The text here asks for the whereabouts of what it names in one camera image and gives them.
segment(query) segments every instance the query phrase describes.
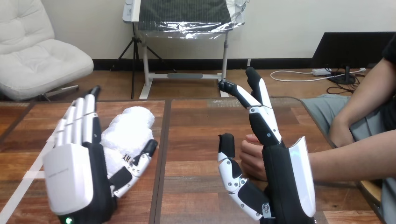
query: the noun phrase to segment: human hand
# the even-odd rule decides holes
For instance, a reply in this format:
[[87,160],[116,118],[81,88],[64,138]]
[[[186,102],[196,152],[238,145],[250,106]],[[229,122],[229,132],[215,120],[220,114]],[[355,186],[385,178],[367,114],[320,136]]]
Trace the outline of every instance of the human hand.
[[330,125],[329,138],[337,147],[346,146],[355,142],[349,130],[348,123],[338,117],[336,117]]
[[246,139],[243,140],[239,155],[242,160],[242,169],[260,179],[267,180],[267,174],[265,173],[264,161],[262,160],[262,145],[255,145],[254,143],[260,143],[254,134],[246,135]]

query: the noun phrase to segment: desk foot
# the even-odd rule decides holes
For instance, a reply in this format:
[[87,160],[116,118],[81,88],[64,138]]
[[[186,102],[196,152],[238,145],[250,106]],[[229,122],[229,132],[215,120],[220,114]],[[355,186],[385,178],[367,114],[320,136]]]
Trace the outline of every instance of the desk foot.
[[148,82],[148,85],[144,85],[143,89],[141,90],[141,94],[139,96],[139,99],[147,99],[149,97],[151,85],[153,83],[153,80],[150,80]]

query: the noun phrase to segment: black cable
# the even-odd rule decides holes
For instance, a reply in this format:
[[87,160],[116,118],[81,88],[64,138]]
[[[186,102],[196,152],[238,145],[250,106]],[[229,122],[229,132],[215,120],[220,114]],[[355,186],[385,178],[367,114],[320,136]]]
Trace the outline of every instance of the black cable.
[[[355,90],[358,88],[358,86],[360,84],[360,81],[357,79],[357,77],[365,77],[365,75],[362,75],[362,74],[356,74],[356,75],[350,74],[350,75],[353,76],[355,78],[355,80],[356,80],[354,84],[345,85],[347,87],[347,88],[345,88],[345,87],[341,86],[340,84],[336,83],[337,86],[332,86],[332,87],[327,88],[326,92],[328,94],[342,94],[342,93],[345,93],[345,92],[354,93]],[[341,90],[344,90],[344,91],[342,91],[342,92],[330,92],[329,91],[330,89],[341,89]]]

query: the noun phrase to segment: robotic hand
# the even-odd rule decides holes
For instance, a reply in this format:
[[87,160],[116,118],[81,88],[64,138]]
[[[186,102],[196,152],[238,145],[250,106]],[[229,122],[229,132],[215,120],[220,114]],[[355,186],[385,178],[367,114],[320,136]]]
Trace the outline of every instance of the robotic hand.
[[55,147],[43,158],[51,210],[65,224],[100,224],[110,220],[123,196],[150,164],[157,142],[150,140],[110,179],[107,176],[96,99],[100,87],[75,100],[55,131]]
[[226,80],[218,87],[249,109],[252,130],[264,145],[268,187],[262,192],[241,177],[242,171],[233,160],[234,138],[229,133],[220,135],[218,153],[224,187],[240,208],[261,224],[313,224],[315,191],[305,137],[290,148],[284,145],[263,79],[252,67],[246,69],[246,75],[251,94]]

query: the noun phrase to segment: person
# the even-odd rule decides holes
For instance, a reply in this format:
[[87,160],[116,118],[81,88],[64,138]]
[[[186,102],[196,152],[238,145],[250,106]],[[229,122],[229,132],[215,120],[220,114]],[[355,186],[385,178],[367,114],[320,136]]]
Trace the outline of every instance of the person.
[[[383,59],[366,75],[351,97],[322,95],[303,99],[319,128],[336,149],[310,153],[315,181],[384,179],[381,213],[396,224],[396,35]],[[262,146],[254,135],[241,144],[241,166],[266,180]]]

